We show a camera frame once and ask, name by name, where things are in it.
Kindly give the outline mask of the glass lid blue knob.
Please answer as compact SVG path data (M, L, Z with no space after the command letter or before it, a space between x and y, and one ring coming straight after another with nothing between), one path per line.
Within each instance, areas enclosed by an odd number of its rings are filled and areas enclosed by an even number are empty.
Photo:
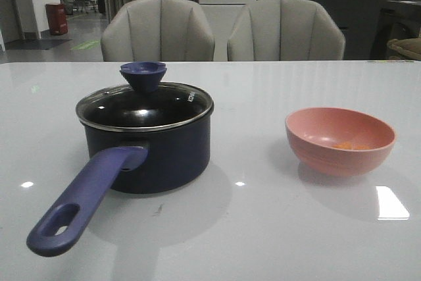
M179 82L163 82L163 62L131 62L120 66L126 84L95 91L76 105L86 126L110 132L156 132L192 123L213 110L204 90Z

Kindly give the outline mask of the left beige upholstered chair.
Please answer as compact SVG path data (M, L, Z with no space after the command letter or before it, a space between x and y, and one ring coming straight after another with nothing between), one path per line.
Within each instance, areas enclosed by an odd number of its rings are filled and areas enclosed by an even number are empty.
M212 61L215 41L202 7L188 0L126 3L101 36L103 60Z

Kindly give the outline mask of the orange ham slice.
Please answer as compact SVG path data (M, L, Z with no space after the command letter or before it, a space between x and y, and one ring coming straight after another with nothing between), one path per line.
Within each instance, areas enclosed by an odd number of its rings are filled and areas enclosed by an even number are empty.
M353 144L351 142L349 142L349 141L345 141L345 142L337 143L337 144L333 145L333 148L352 150L353 149Z

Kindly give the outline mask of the beige upholstered chair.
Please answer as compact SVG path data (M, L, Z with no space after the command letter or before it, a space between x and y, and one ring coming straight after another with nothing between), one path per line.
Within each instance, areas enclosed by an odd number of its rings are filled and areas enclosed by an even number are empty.
M101 36L103 60L212 61L215 41L202 7L188 0L126 3Z
M345 36L310 0L257 0L244 5L227 41L229 61L339 61Z

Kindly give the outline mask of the pink plastic bowl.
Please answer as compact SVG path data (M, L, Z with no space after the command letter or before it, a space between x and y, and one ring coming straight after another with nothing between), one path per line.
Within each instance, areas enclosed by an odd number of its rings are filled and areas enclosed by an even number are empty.
M397 139L384 121L358 111L335 107L309 107L285 119L292 152L317 172L332 176L359 176L379 167ZM333 145L349 141L352 150Z

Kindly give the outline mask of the dark blue saucepan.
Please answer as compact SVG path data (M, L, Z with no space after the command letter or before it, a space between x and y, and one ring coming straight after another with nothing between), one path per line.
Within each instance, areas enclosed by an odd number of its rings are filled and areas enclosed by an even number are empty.
M160 193L194 180L209 163L211 114L156 132L110 132L82 123L89 161L33 227L28 248L44 257L68 251L108 190Z

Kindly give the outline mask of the right beige upholstered chair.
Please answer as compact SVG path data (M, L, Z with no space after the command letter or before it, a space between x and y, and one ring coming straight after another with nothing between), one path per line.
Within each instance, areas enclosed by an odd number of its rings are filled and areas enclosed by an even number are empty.
M345 36L310 0L257 0L244 5L227 41L229 61L339 61Z

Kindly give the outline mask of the dark washing machine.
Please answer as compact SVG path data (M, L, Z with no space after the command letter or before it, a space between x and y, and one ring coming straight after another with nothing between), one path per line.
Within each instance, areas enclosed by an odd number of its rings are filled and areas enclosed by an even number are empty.
M420 1L386 1L380 8L371 59L388 59L391 39L417 38L420 35Z

